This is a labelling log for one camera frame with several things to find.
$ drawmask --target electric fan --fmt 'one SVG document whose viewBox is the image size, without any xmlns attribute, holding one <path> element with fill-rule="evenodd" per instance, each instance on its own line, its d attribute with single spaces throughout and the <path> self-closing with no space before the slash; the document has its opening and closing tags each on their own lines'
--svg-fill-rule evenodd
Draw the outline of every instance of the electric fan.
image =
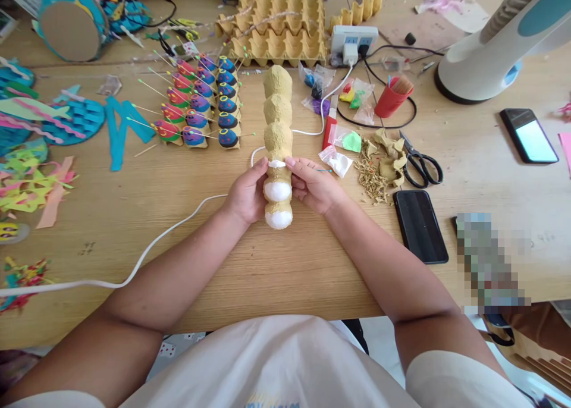
<svg viewBox="0 0 571 408">
<path fill-rule="evenodd" d="M 470 105 L 491 99 L 516 80 L 525 55 L 571 40 L 571 0 L 504 0 L 486 26 L 454 44 L 434 75 L 450 100 Z"/>
</svg>

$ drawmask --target white cable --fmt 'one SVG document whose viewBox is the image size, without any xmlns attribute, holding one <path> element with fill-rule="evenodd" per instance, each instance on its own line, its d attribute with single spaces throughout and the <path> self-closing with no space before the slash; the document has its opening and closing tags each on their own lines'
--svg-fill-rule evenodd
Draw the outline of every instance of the white cable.
<svg viewBox="0 0 571 408">
<path fill-rule="evenodd" d="M 347 78 L 349 78 L 349 75 L 351 75 L 351 72 L 353 71 L 353 67 L 354 66 L 351 66 L 349 68 L 349 72 L 347 72 L 347 75 L 345 75 L 345 78 L 343 78 L 343 81 L 341 81 L 341 83 L 335 88 L 335 90 L 333 90 L 331 93 L 326 95 L 323 98 L 323 100 L 321 100 L 321 106 L 319 107 L 319 113 L 321 115 L 321 131 L 319 133 L 307 133 L 306 131 L 292 130 L 294 133 L 307 134 L 308 136 L 318 136 L 325 131 L 325 118 L 323 116 L 323 102 L 325 102 L 326 98 L 328 98 L 329 96 L 332 96 L 333 93 L 335 93 L 345 83 L 345 81 L 347 81 Z"/>
<path fill-rule="evenodd" d="M 122 288 L 123 286 L 127 285 L 131 280 L 133 280 L 133 277 L 135 277 L 135 274 L 137 274 L 137 271 L 141 267 L 141 264 L 143 263 L 145 256 L 147 256 L 147 253 L 149 253 L 149 251 L 153 248 L 153 246 L 155 245 L 155 243 L 157 241 L 162 239 L 165 235 L 170 233 L 172 230 L 177 228 L 179 225 L 182 225 L 186 221 L 188 221 L 189 219 L 193 218 L 194 215 L 196 215 L 198 213 L 198 211 L 200 210 L 202 205 L 204 203 L 206 203 L 207 201 L 215 199 L 215 198 L 226 197 L 226 196 L 228 196 L 228 194 L 221 194 L 221 195 L 217 195 L 217 196 L 212 196 L 212 197 L 208 197 L 207 199 L 202 200 L 202 203 L 200 203 L 198 205 L 198 207 L 192 213 L 192 215 L 190 215 L 186 219 L 183 219 L 178 224 L 174 224 L 172 227 L 170 227 L 168 230 L 166 230 L 164 233 L 162 233 L 160 236 L 158 236 L 156 239 L 154 239 L 151 242 L 151 244 L 147 246 L 145 251 L 141 254 L 141 257 L 137 261 L 135 268 L 133 268 L 133 271 L 131 271 L 131 274 L 129 275 L 129 277 L 127 277 L 127 279 L 123 283 L 109 283 L 109 282 L 102 281 L 102 280 L 79 280 L 79 281 L 75 281 L 75 282 L 54 283 L 54 284 L 47 284 L 47 285 L 40 285 L 40 286 L 24 286 L 24 287 L 19 287 L 19 288 L 0 289 L 0 297 L 19 296 L 19 295 L 27 295 L 27 294 L 34 294 L 34 293 L 40 293 L 40 292 L 51 292 L 51 291 L 69 289 L 69 288 L 73 288 L 73 287 L 77 287 L 77 286 L 84 286 L 84 285 L 100 286 L 100 287 L 105 287 L 105 288 L 109 288 L 109 289 Z"/>
<path fill-rule="evenodd" d="M 308 136 L 318 136 L 324 132 L 324 130 L 325 130 L 325 118 L 323 116 L 323 102 L 326 100 L 326 98 L 333 95 L 333 93 L 335 93 L 345 83 L 347 78 L 349 78 L 349 75 L 351 74 L 353 67 L 354 66 L 351 66 L 349 68 L 349 72 L 347 72 L 347 75 L 345 75 L 345 78 L 343 78 L 343 81 L 341 81 L 341 83 L 331 93 L 327 94 L 323 98 L 323 100 L 321 100 L 321 106 L 319 107 L 319 113 L 321 114 L 321 131 L 319 133 L 307 133 L 307 132 L 301 131 L 301 130 L 292 130 L 292 132 L 300 133 L 300 134 L 307 134 Z M 261 147 L 255 149 L 254 152 L 252 152 L 252 157 L 250 158 L 250 166 L 251 167 L 254 167 L 254 156 L 256 155 L 256 152 L 261 151 L 262 149 L 266 149 L 266 147 L 261 146 Z M 70 289 L 73 287 L 86 286 L 86 285 L 88 285 L 88 286 L 100 286 L 100 287 L 104 287 L 104 288 L 108 288 L 108 289 L 122 288 L 122 287 L 126 286 L 127 284 L 129 284 L 129 282 L 131 280 L 133 280 L 133 278 L 135 277 L 135 274 L 137 274 L 137 271 L 139 270 L 139 268 L 141 267 L 141 264 L 145 260 L 145 257 L 147 256 L 147 254 L 153 248 L 153 246 L 156 244 L 157 241 L 162 239 L 165 235 L 170 233 L 172 230 L 177 228 L 179 225 L 182 225 L 186 221 L 188 221 L 189 219 L 192 219 L 194 217 L 194 215 L 196 215 L 198 213 L 198 211 L 200 210 L 202 205 L 204 203 L 206 203 L 207 201 L 215 199 L 215 198 L 227 197 L 227 196 L 228 196 L 228 194 L 221 194 L 221 195 L 217 195 L 217 196 L 208 197 L 208 198 L 202 200 L 202 203 L 200 203 L 198 205 L 196 210 L 188 218 L 183 219 L 178 224 L 174 224 L 172 227 L 170 227 L 168 230 L 166 230 L 164 233 L 162 233 L 160 236 L 158 236 L 156 239 L 154 239 L 151 242 L 151 244 L 147 246 L 145 251 L 141 254 L 141 257 L 139 258 L 139 260 L 135 264 L 135 267 L 131 271 L 131 274 L 129 275 L 129 277 L 127 277 L 127 279 L 123 283 L 109 283 L 109 282 L 102 281 L 102 280 L 78 280 L 75 282 L 54 283 L 54 284 L 47 284 L 47 285 L 40 285 L 40 286 L 24 286 L 24 287 L 19 287 L 19 288 L 0 289 L 0 297 L 35 294 L 35 293 L 40 293 L 40 292 L 51 292 L 51 291 Z"/>
</svg>

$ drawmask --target plug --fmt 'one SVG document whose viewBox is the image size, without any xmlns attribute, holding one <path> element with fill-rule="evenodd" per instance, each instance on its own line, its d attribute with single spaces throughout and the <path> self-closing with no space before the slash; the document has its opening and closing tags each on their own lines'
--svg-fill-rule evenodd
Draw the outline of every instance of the plug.
<svg viewBox="0 0 571 408">
<path fill-rule="evenodd" d="M 343 64 L 354 66 L 358 59 L 357 44 L 346 42 L 343 45 Z"/>
<path fill-rule="evenodd" d="M 365 45 L 365 44 L 359 45 L 358 53 L 359 53 L 359 56 L 360 56 L 363 60 L 365 60 L 365 59 L 367 58 L 367 52 L 368 52 L 368 51 L 369 51 L 369 45 Z"/>
</svg>

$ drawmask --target plastic bag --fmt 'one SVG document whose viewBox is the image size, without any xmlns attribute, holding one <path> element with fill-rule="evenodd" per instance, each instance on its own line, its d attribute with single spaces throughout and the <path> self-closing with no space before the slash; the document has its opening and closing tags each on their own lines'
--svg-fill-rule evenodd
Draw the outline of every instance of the plastic bag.
<svg viewBox="0 0 571 408">
<path fill-rule="evenodd" d="M 329 143 L 353 152 L 361 152 L 361 137 L 353 130 L 338 124 L 331 126 Z"/>
<path fill-rule="evenodd" d="M 319 158 L 325 164 L 333 169 L 335 173 L 339 175 L 339 177 L 343 178 L 351 165 L 353 164 L 353 160 L 350 159 L 348 156 L 343 155 L 342 153 L 337 152 L 335 146 L 329 145 L 323 151 L 319 153 Z"/>
<path fill-rule="evenodd" d="M 375 125 L 373 117 L 375 116 L 375 110 L 371 101 L 366 101 L 361 105 L 355 116 L 353 117 L 358 123 L 363 123 L 367 125 Z"/>
<path fill-rule="evenodd" d="M 311 90 L 311 97 L 316 100 L 321 100 L 321 98 L 326 94 L 334 77 L 335 70 L 324 68 L 320 64 L 315 65 L 315 70 L 313 71 L 315 82 Z"/>
<path fill-rule="evenodd" d="M 382 66 L 387 72 L 403 72 L 410 70 L 410 59 L 402 56 L 384 57 Z"/>
<path fill-rule="evenodd" d="M 349 78 L 347 83 L 343 86 L 342 93 L 339 94 L 339 100 L 342 102 L 351 103 L 353 101 L 353 97 L 355 96 L 355 90 L 353 90 L 353 83 L 355 79 Z"/>
<path fill-rule="evenodd" d="M 318 115 L 320 114 L 321 111 L 321 102 L 322 101 L 317 101 L 314 98 L 308 97 L 305 98 L 304 100 L 302 100 L 302 105 L 305 106 L 307 109 L 315 112 Z M 323 116 L 327 117 L 327 115 L 329 115 L 329 108 L 331 107 L 331 102 L 329 100 L 325 100 L 323 101 Z"/>
<path fill-rule="evenodd" d="M 355 96 L 349 105 L 349 108 L 358 109 L 361 104 L 365 103 L 367 99 L 371 97 L 371 94 L 375 90 L 375 86 L 357 78 L 353 83 L 353 90 L 355 91 Z"/>
<path fill-rule="evenodd" d="M 299 62 L 299 65 L 297 65 L 297 72 L 299 73 L 299 79 L 305 83 L 305 85 L 307 85 L 309 88 L 313 88 L 313 85 L 315 84 L 315 79 L 313 77 L 313 73 L 311 72 L 310 69 L 306 69 L 305 67 L 303 67 L 303 64 L 301 62 Z"/>
</svg>

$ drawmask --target scissors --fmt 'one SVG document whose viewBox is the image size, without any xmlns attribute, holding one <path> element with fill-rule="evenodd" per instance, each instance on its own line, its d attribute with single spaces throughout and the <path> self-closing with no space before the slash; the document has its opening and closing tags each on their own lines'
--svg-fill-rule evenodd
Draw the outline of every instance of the scissors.
<svg viewBox="0 0 571 408">
<path fill-rule="evenodd" d="M 430 184 L 438 185 L 438 184 L 442 183 L 444 176 L 442 174 L 442 168 L 440 167 L 440 164 L 438 164 L 438 161 L 436 161 L 434 158 L 432 158 L 428 155 L 424 155 L 424 154 L 421 154 L 420 152 L 418 152 L 415 149 L 415 147 L 411 145 L 409 138 L 406 137 L 404 135 L 404 133 L 400 130 L 399 130 L 399 133 L 400 133 L 400 137 L 402 137 L 404 139 L 404 147 L 408 151 L 408 154 L 406 156 L 407 161 L 403 167 L 403 173 L 404 173 L 404 177 L 406 177 L 406 180 L 409 181 L 415 187 L 421 188 L 421 189 L 428 188 L 428 186 Z M 438 174 L 438 179 L 434 179 L 430 175 L 430 172 L 428 171 L 428 167 L 426 166 L 427 161 L 430 162 L 432 164 L 432 166 L 434 167 L 434 169 L 436 170 L 436 172 Z M 412 167 L 414 167 L 416 172 L 421 176 L 422 184 L 419 184 L 418 182 L 413 180 L 412 177 L 410 177 L 409 169 L 408 169 L 409 163 L 412 164 Z"/>
</svg>

